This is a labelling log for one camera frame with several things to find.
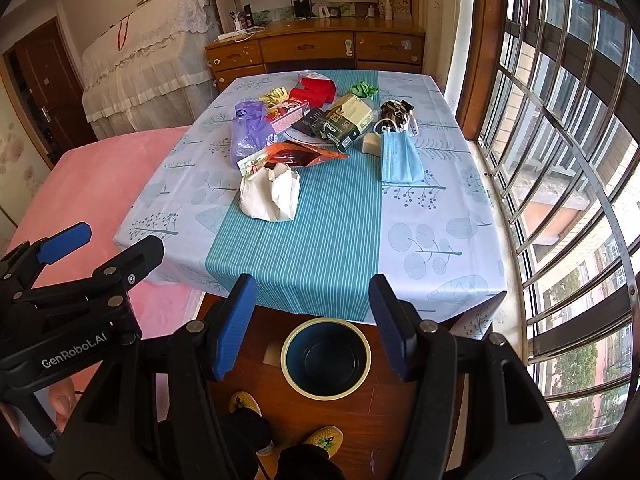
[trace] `door handle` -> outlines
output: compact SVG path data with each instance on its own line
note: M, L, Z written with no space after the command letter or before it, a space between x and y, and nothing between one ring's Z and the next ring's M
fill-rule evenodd
M41 106L40 110L42 110L42 114L44 115L44 118L47 120L47 123L51 122L51 116L49 115L49 111L47 110L46 107Z

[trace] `pink bedsheet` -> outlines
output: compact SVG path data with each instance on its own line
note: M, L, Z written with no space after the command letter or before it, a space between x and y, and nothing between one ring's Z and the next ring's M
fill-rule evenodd
M10 248L87 222L91 241L47 266L35 286L86 278L120 251L113 236L158 165L188 126L111 137L65 153L20 222ZM202 293L189 286L141 282L129 293L143 336L174 332L196 313ZM84 389L93 371L74 377Z

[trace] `wooden cabinet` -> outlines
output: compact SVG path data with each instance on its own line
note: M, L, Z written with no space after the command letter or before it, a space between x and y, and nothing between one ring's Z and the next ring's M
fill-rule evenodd
M300 67L420 73L423 48L424 32L410 23L331 18L270 23L247 40L215 42L206 52L222 92L238 77Z
M358 60L422 65L424 38L389 32L356 32Z
M260 40L265 63L299 59L344 59L353 57L353 34L308 32Z
M359 61L356 67L358 70L385 70L386 72L409 72L412 74L419 74L422 71L421 65L383 61Z
M222 43L214 49L207 49L207 57L213 72L262 63L257 40Z
M264 65L254 66L242 66L240 68L232 68L230 70L223 70L216 72L216 86L219 91L223 91L228 87L235 79L244 77L247 75L260 75L266 73L264 71Z

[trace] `white tablecloth with leaf print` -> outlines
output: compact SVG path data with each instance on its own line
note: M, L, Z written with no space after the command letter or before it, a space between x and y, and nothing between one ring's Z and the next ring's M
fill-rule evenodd
M423 318L442 321L506 289L492 204L431 77L378 72L378 81L380 102L405 99L415 106L420 134L414 140L425 169L419 186L383 186L378 272ZM227 295L204 259L239 189L238 168L228 158L234 105L297 82L295 72L237 79L169 153L114 239L120 246L147 234L164 240L164 261L151 279ZM370 313L365 322L374 322Z

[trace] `surgical mask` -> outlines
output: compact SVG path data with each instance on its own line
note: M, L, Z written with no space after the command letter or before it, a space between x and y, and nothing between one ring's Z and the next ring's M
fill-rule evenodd
M382 182L417 184L424 178L422 161L407 132L382 135Z

